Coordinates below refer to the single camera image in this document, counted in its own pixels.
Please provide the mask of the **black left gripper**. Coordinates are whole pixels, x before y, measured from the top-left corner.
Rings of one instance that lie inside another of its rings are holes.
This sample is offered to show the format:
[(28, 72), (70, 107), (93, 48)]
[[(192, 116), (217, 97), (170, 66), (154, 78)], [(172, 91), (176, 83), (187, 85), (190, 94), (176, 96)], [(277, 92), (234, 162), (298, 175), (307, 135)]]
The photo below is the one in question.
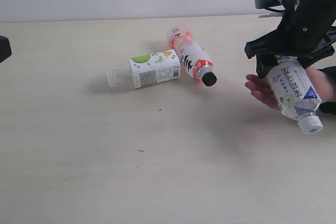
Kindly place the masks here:
[(9, 39), (0, 35), (0, 62), (3, 62), (12, 55)]

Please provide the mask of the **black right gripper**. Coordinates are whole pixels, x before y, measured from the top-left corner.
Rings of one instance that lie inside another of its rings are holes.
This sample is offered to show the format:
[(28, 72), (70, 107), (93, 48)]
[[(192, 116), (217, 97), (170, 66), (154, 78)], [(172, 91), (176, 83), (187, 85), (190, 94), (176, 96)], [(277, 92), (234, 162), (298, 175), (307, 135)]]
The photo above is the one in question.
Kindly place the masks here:
[(281, 17), (277, 28), (246, 42), (247, 58), (256, 57), (256, 72), (263, 79), (278, 65), (276, 55), (298, 59), (304, 69), (335, 53), (335, 6), (267, 8)]

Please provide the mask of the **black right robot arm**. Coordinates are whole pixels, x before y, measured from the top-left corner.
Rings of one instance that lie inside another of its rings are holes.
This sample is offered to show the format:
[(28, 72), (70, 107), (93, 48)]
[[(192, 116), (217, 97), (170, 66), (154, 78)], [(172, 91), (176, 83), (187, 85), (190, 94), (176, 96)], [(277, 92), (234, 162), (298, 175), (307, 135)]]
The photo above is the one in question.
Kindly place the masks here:
[(277, 28), (245, 45), (256, 57), (260, 78), (277, 66), (276, 56), (298, 59), (304, 68), (335, 53), (335, 0), (254, 0), (257, 9), (281, 16)]

